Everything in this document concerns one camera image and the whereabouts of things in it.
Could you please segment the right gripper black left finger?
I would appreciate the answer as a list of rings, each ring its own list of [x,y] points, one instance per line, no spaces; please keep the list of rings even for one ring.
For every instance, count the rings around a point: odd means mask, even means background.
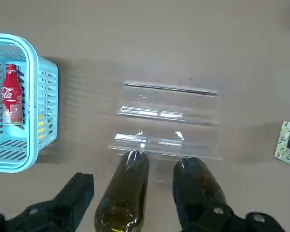
[[[0,214],[0,232],[74,232],[93,197],[93,175],[76,173],[53,199],[9,220]]]

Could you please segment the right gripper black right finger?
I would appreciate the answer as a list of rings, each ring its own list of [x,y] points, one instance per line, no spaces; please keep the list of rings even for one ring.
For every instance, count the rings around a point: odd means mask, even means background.
[[[226,204],[207,206],[189,204],[184,208],[184,232],[283,232],[285,229],[270,215],[249,212],[237,216]]]

